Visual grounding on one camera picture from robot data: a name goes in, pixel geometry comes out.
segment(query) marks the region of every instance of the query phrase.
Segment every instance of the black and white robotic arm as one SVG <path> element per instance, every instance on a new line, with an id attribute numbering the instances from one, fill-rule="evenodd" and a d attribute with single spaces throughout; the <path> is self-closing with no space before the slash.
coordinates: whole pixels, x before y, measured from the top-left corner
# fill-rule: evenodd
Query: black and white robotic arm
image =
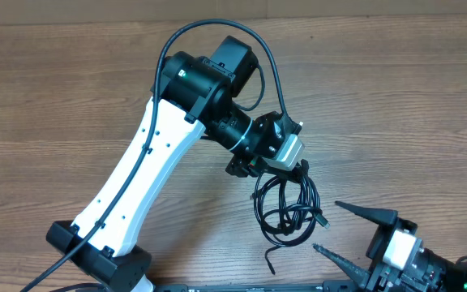
<path id="1" fill-rule="evenodd" d="M 250 109 L 234 103 L 233 98 L 241 92 L 255 69 L 259 68 L 261 77 L 263 75 L 251 47 L 231 36 L 226 37 L 210 58 L 194 58 L 185 52 L 166 57 L 167 49 L 177 37 L 191 28 L 205 24 L 225 24 L 240 28 L 263 46 L 272 65 L 281 113 L 271 112 L 252 119 L 244 112 Z M 154 286 L 145 277 L 151 256 L 136 245 L 139 231 L 148 210 L 176 164 L 204 134 L 208 140 L 216 141 L 233 154 L 226 166 L 227 173 L 239 178 L 259 178 L 253 193 L 254 210 L 264 236 L 275 245 L 266 253 L 266 260 L 273 273 L 268 260 L 270 251 L 304 242 L 311 236 L 316 223 L 329 227 L 320 209 L 315 184 L 307 176 L 307 162 L 299 161 L 305 147 L 298 137 L 302 123 L 294 122 L 285 110 L 273 56 L 260 36 L 241 24 L 222 19 L 187 25 L 176 32 L 162 50 L 152 91 L 153 97 L 147 103 L 145 115 L 131 145 L 101 191 L 73 221 L 56 221 L 51 226 L 46 239 L 65 256 L 23 291 L 30 290 L 60 264 L 71 260 L 113 292 L 152 292 Z M 260 178 L 266 173 L 275 177 L 259 188 Z M 284 197 L 285 184 L 288 181 L 298 183 L 301 187 L 298 202 L 289 206 Z M 281 206 L 278 210 L 263 213 L 263 198 L 266 191 L 274 186 L 280 186 Z M 265 221 L 267 216 L 274 213 L 279 213 L 281 217 L 281 223 L 277 227 L 272 227 Z M 298 238 L 285 241 L 276 237 L 300 230 L 303 222 L 307 225 Z M 388 251 L 386 246 L 392 244 L 403 247 L 406 238 L 411 239 L 413 236 L 413 233 L 408 234 L 404 229 L 393 231 L 393 236 L 391 231 L 383 236 L 385 239 L 382 238 L 382 242 L 379 242 L 378 250 Z M 317 250 L 331 256 L 322 247 L 317 247 Z M 397 269 L 393 264 L 396 264 L 399 254 L 393 255 L 388 264 Z M 330 258 L 335 261 L 341 259 L 339 256 Z M 370 287 L 368 282 L 372 277 L 369 272 L 356 268 L 349 270 L 357 272 L 363 279 L 358 278 L 360 282 L 329 282 L 321 287 L 335 285 L 342 291 L 340 289 L 345 286 L 348 292 L 356 291 L 353 287 Z M 378 287 L 376 290 L 367 290 L 387 292 L 391 287 L 399 286 L 398 283 L 396 278 L 385 281 L 385 290 L 379 290 L 383 286 L 383 280 L 380 280 L 379 285 L 374 285 Z"/>

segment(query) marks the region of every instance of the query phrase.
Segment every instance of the wood grain tabletop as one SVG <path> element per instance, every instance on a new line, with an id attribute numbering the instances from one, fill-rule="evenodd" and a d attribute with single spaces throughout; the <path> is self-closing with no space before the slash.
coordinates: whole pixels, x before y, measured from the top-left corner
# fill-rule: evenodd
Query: wood grain tabletop
<path id="1" fill-rule="evenodd" d="M 331 223 L 299 247 L 263 254 L 250 195 L 231 154 L 199 141 L 152 206 L 138 244 L 156 283 L 315 283 L 345 278 L 321 243 L 367 266 L 376 225 L 334 205 L 394 208 L 427 247 L 467 255 L 467 15 L 243 21 L 269 44 L 285 102 L 304 122 L 304 157 Z M 183 22 L 0 27 L 0 291 L 19 290 L 59 254 L 45 241 L 102 188 L 134 136 L 162 45 Z M 210 55 L 232 35 L 252 45 L 278 110 L 268 60 L 233 28 L 197 28 L 170 50 Z M 249 105 L 259 77 L 236 102 Z M 296 187 L 288 197 L 296 198 Z M 267 204 L 276 206 L 277 195 Z M 36 290 L 91 279 L 67 263 Z"/>

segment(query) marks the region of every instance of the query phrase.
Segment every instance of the beige wall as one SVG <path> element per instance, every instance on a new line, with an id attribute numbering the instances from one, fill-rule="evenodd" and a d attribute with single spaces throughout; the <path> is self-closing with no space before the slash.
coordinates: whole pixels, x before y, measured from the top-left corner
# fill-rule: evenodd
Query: beige wall
<path id="1" fill-rule="evenodd" d="M 0 24 L 467 13 L 467 0 L 0 0 Z"/>

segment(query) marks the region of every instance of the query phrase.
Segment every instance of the white arm segment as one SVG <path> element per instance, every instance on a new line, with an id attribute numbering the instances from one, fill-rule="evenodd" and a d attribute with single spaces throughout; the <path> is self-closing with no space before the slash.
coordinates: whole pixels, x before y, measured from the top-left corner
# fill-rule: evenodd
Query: white arm segment
<path id="1" fill-rule="evenodd" d="M 145 216 L 160 189 L 186 151 L 201 137 L 205 127 L 200 121 L 185 121 L 186 112 L 168 101 L 161 100 L 158 107 L 156 134 L 152 138 L 152 151 L 146 155 L 131 184 L 105 220 L 103 229 L 89 240 L 102 250 L 114 250 L 113 257 L 131 252 L 138 239 Z M 136 163 L 147 139 L 152 116 L 152 99 L 147 103 L 144 118 L 135 138 L 126 150 L 113 173 L 95 199 L 79 214 L 72 224 L 79 227 L 83 238 L 116 196 Z M 138 287 L 151 285 L 143 277 Z"/>

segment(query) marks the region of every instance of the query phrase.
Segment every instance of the cable connector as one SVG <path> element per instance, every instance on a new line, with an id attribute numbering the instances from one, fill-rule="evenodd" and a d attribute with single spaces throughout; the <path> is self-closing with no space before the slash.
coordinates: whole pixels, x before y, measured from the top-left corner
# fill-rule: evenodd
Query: cable connector
<path id="1" fill-rule="evenodd" d="M 331 224 L 329 224 L 329 221 L 322 215 L 322 214 L 316 214 L 315 215 L 315 220 L 325 229 L 329 229 L 331 227 Z"/>

